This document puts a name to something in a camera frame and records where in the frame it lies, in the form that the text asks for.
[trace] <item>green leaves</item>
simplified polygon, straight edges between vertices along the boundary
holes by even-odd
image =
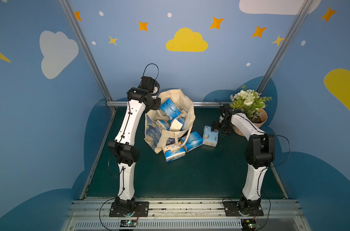
[[[255,92],[254,90],[247,90],[245,85],[242,85],[241,91],[234,95],[230,96],[232,103],[230,106],[233,109],[240,109],[247,114],[249,119],[255,119],[261,116],[261,112],[257,112],[261,108],[265,108],[267,105],[265,102],[272,100],[270,96],[260,97],[261,94]]]

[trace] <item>dark green mat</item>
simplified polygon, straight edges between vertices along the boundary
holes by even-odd
[[[108,141],[113,141],[121,126],[126,108],[118,108],[105,147],[95,169],[86,196],[117,196],[119,179],[107,170]],[[218,108],[195,108],[196,120],[193,130],[203,134],[205,125],[219,118]],[[247,176],[244,159],[247,140],[233,133],[219,134],[216,147],[202,145],[185,157],[166,163],[163,152],[155,152],[144,141],[144,113],[136,132],[135,146],[141,150],[136,163],[134,187],[136,197],[150,198],[239,198]],[[113,157],[111,172],[117,175],[118,166]],[[283,199],[283,193],[271,171],[267,170],[262,191],[270,199]]]

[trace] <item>blue wall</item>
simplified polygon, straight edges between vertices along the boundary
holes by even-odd
[[[294,19],[244,13],[234,0],[70,2],[80,12],[79,24],[114,100],[124,98],[152,62],[159,66],[161,91],[181,88],[192,100],[202,100],[214,90],[235,90],[264,75],[278,49],[272,42],[284,37]],[[213,17],[224,18],[219,30],[210,29]],[[148,31],[139,31],[138,21],[148,22]],[[257,26],[266,27],[261,38],[252,37]],[[202,35],[208,43],[204,52],[166,49],[167,41],[184,27]],[[117,45],[109,43],[110,37]],[[147,76],[156,74],[155,66],[147,68]]]
[[[329,7],[337,12],[326,22]],[[350,71],[350,0],[322,0],[273,75],[278,99],[269,125],[291,142],[291,158],[277,171],[313,231],[342,230],[339,221],[350,221],[350,111],[324,85],[337,68]]]
[[[57,0],[0,0],[0,230],[61,229],[111,116],[80,48],[44,76],[45,30],[76,40]]]

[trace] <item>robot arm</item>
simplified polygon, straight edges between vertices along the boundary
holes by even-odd
[[[134,147],[136,129],[145,109],[159,109],[161,99],[156,97],[158,90],[158,82],[142,76],[140,85],[127,92],[128,105],[120,131],[115,141],[108,142],[108,148],[116,157],[120,170],[120,187],[114,209],[123,215],[131,216],[135,210],[134,168],[140,156],[140,150]]]
[[[238,109],[232,109],[229,104],[220,106],[220,120],[213,122],[212,129],[231,135],[232,126],[236,126],[248,140],[245,158],[248,163],[246,183],[238,202],[239,213],[242,216],[253,214],[254,211],[263,215],[261,208],[261,186],[270,163],[275,159],[274,135],[265,134],[257,128]]]

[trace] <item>black joint motor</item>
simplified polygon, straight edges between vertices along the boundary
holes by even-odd
[[[251,135],[245,155],[247,163],[255,169],[259,167],[270,167],[270,163],[275,160],[274,135]]]

